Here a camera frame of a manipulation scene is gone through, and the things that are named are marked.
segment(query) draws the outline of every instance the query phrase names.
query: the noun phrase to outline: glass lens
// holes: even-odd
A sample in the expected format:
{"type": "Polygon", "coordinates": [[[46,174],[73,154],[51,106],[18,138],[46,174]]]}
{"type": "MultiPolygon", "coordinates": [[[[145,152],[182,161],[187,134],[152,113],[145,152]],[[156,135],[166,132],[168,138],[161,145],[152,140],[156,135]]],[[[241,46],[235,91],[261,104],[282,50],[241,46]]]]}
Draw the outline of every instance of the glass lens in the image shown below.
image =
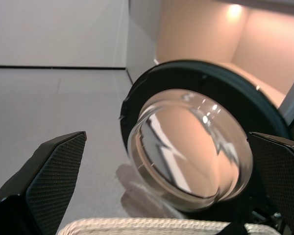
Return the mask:
{"type": "Polygon", "coordinates": [[[167,190],[172,186],[217,201],[234,197],[249,181],[252,153],[246,139],[238,122],[215,101],[167,90],[143,106],[128,141],[140,151],[128,149],[132,158],[148,162],[167,190]]]}

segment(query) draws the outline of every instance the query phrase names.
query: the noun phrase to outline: gray floor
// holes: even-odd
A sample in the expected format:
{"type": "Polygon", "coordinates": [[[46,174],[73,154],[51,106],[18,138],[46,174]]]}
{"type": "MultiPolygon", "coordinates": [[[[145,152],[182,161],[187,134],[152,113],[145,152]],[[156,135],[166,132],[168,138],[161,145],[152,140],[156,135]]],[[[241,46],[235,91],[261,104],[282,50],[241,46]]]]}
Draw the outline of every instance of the gray floor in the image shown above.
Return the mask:
{"type": "Polygon", "coordinates": [[[129,161],[119,111],[130,83],[124,71],[0,70],[0,187],[44,141],[88,136],[74,195],[61,228],[86,217],[127,217],[116,177],[129,161]]]}

